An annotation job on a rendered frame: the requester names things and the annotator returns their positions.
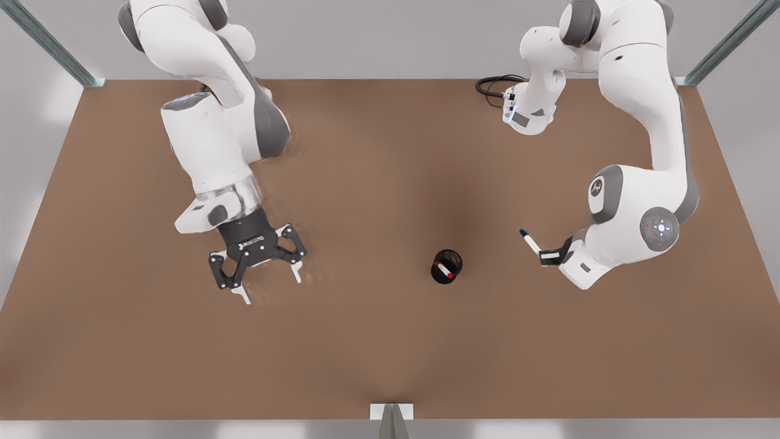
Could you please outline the black mesh pen cup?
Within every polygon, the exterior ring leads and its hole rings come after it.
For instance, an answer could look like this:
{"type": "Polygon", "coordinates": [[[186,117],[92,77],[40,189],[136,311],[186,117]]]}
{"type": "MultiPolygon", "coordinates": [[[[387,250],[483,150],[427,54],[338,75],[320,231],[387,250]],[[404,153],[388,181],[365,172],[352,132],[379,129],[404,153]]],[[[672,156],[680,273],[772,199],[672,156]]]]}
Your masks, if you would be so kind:
{"type": "Polygon", "coordinates": [[[443,249],[434,257],[431,266],[431,277],[439,284],[452,283],[463,268],[463,260],[459,253],[451,249],[443,249]]]}

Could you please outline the silver frame post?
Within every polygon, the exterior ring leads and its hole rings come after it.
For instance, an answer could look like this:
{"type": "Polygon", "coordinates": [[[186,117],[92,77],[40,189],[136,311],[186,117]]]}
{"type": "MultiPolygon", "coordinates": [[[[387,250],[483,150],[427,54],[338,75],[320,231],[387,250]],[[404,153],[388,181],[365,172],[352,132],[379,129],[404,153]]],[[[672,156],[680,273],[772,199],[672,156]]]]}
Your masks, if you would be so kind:
{"type": "Polygon", "coordinates": [[[414,419],[413,404],[370,404],[370,420],[380,420],[378,439],[410,439],[407,420],[414,419]]]}
{"type": "Polygon", "coordinates": [[[82,87],[105,86],[106,79],[92,75],[19,0],[0,0],[0,9],[82,87]]]}
{"type": "Polygon", "coordinates": [[[757,30],[778,9],[780,0],[758,0],[758,3],[704,56],[691,72],[674,77],[677,87],[697,87],[719,66],[747,37],[757,30]]]}

